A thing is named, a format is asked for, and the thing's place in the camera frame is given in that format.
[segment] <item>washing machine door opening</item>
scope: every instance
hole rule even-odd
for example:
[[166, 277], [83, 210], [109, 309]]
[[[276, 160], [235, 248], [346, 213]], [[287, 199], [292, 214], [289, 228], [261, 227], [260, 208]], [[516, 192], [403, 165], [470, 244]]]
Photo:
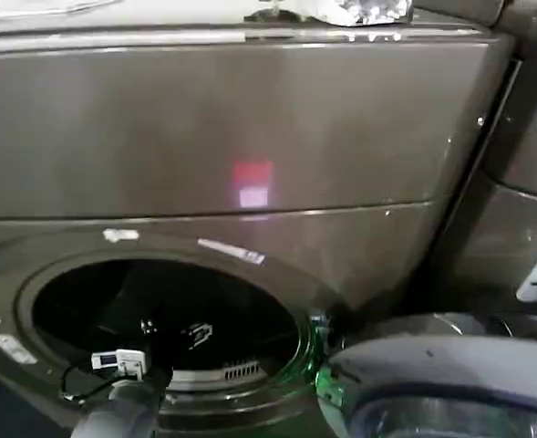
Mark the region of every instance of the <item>washing machine door opening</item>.
[[316, 379], [339, 438], [537, 436], [537, 342], [390, 336], [331, 357]]
[[[178, 333], [212, 328], [174, 358], [170, 391], [218, 391], [268, 380], [295, 356], [299, 329], [274, 297], [236, 276], [170, 260], [111, 260], [77, 267], [38, 293], [33, 326], [56, 355], [90, 373], [92, 352], [137, 348], [141, 321]], [[170, 354], [173, 342], [170, 339]]]

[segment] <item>adjacent washing machine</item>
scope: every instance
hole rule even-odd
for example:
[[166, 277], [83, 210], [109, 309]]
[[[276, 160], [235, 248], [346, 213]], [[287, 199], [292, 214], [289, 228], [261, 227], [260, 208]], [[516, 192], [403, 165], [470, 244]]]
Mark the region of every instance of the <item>adjacent washing machine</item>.
[[425, 279], [434, 306], [537, 313], [537, 2], [515, 2], [496, 27], [520, 42], [514, 80]]
[[214, 329], [161, 429], [327, 436], [319, 358], [395, 304], [511, 38], [423, 11], [178, 26], [167, 2], [106, 3], [0, 19], [0, 379], [72, 424], [64, 371], [95, 386], [81, 361], [159, 312]]

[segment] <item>gray metallic surface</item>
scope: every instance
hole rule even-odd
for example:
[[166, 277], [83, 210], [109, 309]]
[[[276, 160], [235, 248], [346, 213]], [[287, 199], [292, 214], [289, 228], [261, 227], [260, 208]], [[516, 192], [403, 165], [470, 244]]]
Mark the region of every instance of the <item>gray metallic surface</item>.
[[266, 254], [316, 276], [352, 308], [396, 289], [424, 253], [444, 203], [128, 221], [0, 222], [0, 244], [17, 237], [105, 228], [213, 239]]
[[537, 195], [537, 14], [530, 25], [521, 49], [522, 68], [486, 150], [484, 168], [496, 180]]
[[478, 174], [433, 255], [438, 300], [480, 312], [537, 314], [515, 291], [537, 262], [537, 197]]
[[414, 0], [416, 7], [449, 16], [460, 16], [484, 26], [497, 22], [504, 4], [505, 0]]
[[0, 217], [224, 213], [251, 187], [259, 210], [449, 194], [509, 41], [407, 33], [0, 55]]
[[429, 275], [441, 308], [537, 313], [515, 297], [537, 261], [537, 1], [515, 2], [498, 28], [519, 38], [522, 65]]

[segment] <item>crumpled foil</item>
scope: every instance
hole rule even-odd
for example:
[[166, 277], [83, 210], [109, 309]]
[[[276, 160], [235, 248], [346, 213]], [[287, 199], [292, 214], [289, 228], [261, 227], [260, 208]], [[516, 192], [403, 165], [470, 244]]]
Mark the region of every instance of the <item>crumpled foil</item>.
[[[280, 3], [285, 9], [286, 0]], [[408, 22], [412, 0], [305, 0], [307, 15], [336, 26], [371, 26]]]

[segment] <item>black cable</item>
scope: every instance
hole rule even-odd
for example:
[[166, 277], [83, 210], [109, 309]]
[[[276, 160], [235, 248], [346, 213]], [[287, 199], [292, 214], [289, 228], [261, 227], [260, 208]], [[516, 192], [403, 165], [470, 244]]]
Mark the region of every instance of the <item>black cable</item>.
[[84, 360], [81, 360], [79, 362], [76, 362], [73, 365], [70, 365], [64, 371], [64, 373], [62, 374], [62, 376], [61, 376], [61, 385], [60, 385], [60, 388], [59, 388], [59, 395], [62, 398], [66, 399], [66, 400], [68, 400], [70, 402], [77, 402], [77, 404], [84, 404], [87, 399], [89, 399], [90, 397], [93, 397], [96, 394], [104, 391], [106, 388], [110, 387], [114, 383], [116, 383], [118, 381], [130, 381], [130, 380], [132, 380], [132, 378], [130, 378], [129, 376], [118, 376], [118, 377], [115, 377], [114, 379], [110, 379], [109, 381], [106, 381], [106, 382], [102, 383], [101, 385], [97, 386], [96, 388], [94, 388], [91, 391], [81, 393], [81, 394], [70, 394], [67, 391], [67, 376], [71, 373], [71, 371], [75, 370], [83, 361], [85, 361], [87, 359], [88, 358], [86, 358]]

